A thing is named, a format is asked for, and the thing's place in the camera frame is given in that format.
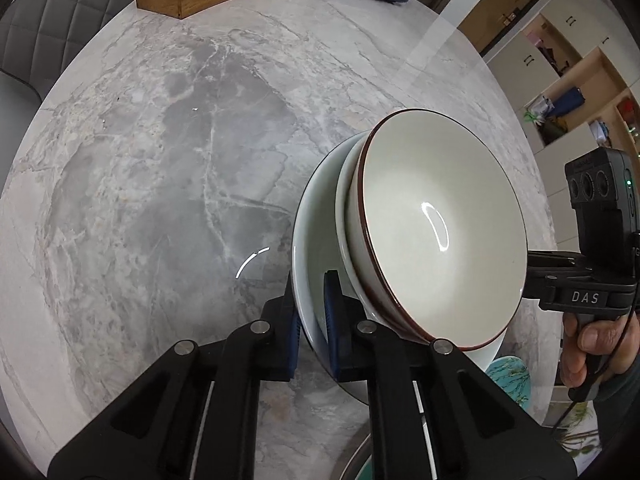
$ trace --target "camera lens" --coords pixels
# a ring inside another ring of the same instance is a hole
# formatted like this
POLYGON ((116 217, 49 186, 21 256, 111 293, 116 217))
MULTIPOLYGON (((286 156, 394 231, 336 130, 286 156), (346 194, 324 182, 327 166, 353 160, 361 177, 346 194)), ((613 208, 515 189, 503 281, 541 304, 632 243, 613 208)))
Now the camera lens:
POLYGON ((574 178, 572 178, 571 182, 569 183, 569 189, 571 190, 571 196, 574 198, 578 198, 578 195, 580 195, 580 187, 578 186, 578 183, 574 178))
POLYGON ((589 173, 583 173, 581 181, 584 195, 591 200, 593 198, 593 180, 591 179, 591 175, 589 175, 589 173))
POLYGON ((596 175, 596 187, 602 196, 609 194, 609 180, 607 179, 607 175, 604 174, 604 171, 599 171, 596 175))

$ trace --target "black cable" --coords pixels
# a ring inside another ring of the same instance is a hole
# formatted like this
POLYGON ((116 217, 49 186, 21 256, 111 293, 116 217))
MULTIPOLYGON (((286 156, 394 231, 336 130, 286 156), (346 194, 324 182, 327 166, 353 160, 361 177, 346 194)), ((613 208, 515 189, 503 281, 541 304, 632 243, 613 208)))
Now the black cable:
MULTIPOLYGON (((600 377, 602 377, 602 375, 609 369, 609 365, 611 364, 611 361, 613 361, 613 358, 618 353, 618 350, 620 350, 620 346, 622 346, 622 343, 623 343, 623 341, 625 340, 625 337, 626 337, 626 333, 628 332, 629 327, 631 326, 631 318, 632 318, 632 314, 634 313, 634 309, 636 307, 636 299, 638 298, 639 291, 640 291, 640 284, 636 288, 636 296, 634 297, 634 302, 631 304, 631 308, 629 309, 629 312, 626 314, 625 327, 622 329, 622 333, 620 334, 620 337, 618 338, 618 342, 616 343, 616 346, 614 347, 613 352, 611 352, 611 354, 609 355, 609 357, 607 358, 605 363, 600 367, 600 369, 590 379, 589 387, 586 388, 584 384, 581 386, 581 387, 585 387, 587 391, 589 389, 591 389, 591 387, 595 384, 595 382, 600 377)), ((571 410, 575 408, 576 404, 578 404, 578 401, 574 400, 574 402, 572 402, 569 405, 569 407, 564 411, 562 416, 554 424, 553 428, 551 428, 551 435, 553 435, 558 430, 558 427, 560 426, 560 424, 562 424, 562 422, 567 418, 569 413, 571 413, 571 410)))
POLYGON ((562 416, 558 419, 558 421, 551 428, 551 435, 553 435, 558 430, 558 427, 560 426, 560 424, 562 424, 562 421, 566 419, 566 417, 567 417, 567 415, 569 415, 569 413, 571 413, 572 409, 575 408, 576 404, 578 404, 578 401, 574 400, 574 402, 572 402, 569 405, 569 407, 566 410, 564 410, 564 413, 562 414, 562 416))

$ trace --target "gray marble surface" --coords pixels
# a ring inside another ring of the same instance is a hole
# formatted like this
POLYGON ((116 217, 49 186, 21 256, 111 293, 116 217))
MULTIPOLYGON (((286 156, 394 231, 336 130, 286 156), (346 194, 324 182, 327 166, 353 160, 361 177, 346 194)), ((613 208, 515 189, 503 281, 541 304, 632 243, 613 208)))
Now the gray marble surface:
MULTIPOLYGON (((405 107, 475 132, 529 247, 555 248, 507 99, 420 3, 232 0, 182 21, 129 6, 110 22, 43 102, 0 200, 0 386, 38 467, 176 340, 224 338, 279 296, 314 168, 405 107)), ((503 349, 532 371, 537 420, 560 331, 524 302, 503 349)), ((303 344, 291 384, 263 387, 259 420, 257 479, 333 478, 367 409, 303 344)))

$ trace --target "finger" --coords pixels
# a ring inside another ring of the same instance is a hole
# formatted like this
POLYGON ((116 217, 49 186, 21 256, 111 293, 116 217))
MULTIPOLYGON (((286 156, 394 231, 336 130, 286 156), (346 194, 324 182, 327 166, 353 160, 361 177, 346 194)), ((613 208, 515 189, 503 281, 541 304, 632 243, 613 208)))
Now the finger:
POLYGON ((623 374, 629 370, 638 356, 638 347, 640 347, 640 324, 635 314, 633 314, 633 318, 629 323, 629 329, 625 335, 625 339, 609 364, 609 370, 615 374, 623 374))
POLYGON ((572 372, 563 362, 561 362, 560 378, 562 379, 564 386, 567 388, 577 388, 578 386, 581 386, 587 378, 587 367, 583 366, 578 372, 572 372))
POLYGON ((562 355, 560 361, 566 370, 578 373, 585 364, 587 354, 578 348, 578 338, 564 336, 562 340, 562 355))
POLYGON ((569 314, 565 312, 562 315, 562 324, 564 324, 564 333, 569 337, 575 336, 575 333, 578 331, 578 318, 575 317, 575 314, 569 314))
MULTIPOLYGON (((637 319, 632 320, 632 324, 637 322, 637 319)), ((616 347, 625 323, 626 316, 621 316, 617 321, 595 321, 590 323, 580 332, 578 336, 578 346, 581 350, 589 354, 610 355, 616 347)), ((628 349, 629 345, 627 343, 625 350, 628 351, 628 349)))

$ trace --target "shelf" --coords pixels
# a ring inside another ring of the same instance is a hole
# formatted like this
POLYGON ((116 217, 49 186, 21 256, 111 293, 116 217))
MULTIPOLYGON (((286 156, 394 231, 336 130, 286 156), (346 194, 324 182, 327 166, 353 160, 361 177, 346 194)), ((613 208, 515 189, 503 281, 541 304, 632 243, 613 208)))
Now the shelf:
POLYGON ((582 92, 585 103, 563 117, 569 131, 597 117, 626 89, 624 80, 599 48, 569 69, 544 95, 555 101, 574 86, 582 92))
POLYGON ((593 118, 589 120, 589 122, 594 121, 596 119, 602 120, 609 129, 609 140, 611 142, 611 147, 616 150, 622 150, 626 152, 627 155, 631 158, 631 165, 634 170, 634 176, 637 182, 640 182, 640 158, 638 158, 638 146, 626 127, 626 123, 620 115, 618 111, 618 104, 620 104, 624 99, 630 98, 634 101, 634 106, 636 110, 638 109, 638 104, 636 103, 631 90, 628 88, 624 91, 620 92, 619 95, 613 101, 611 101, 607 106, 605 106, 602 110, 600 110, 593 118))
POLYGON ((582 56, 571 46, 571 43, 542 14, 537 15, 523 32, 529 38, 529 41, 530 35, 534 34, 543 41, 546 48, 553 50, 554 58, 560 70, 567 64, 571 68, 582 59, 582 56))

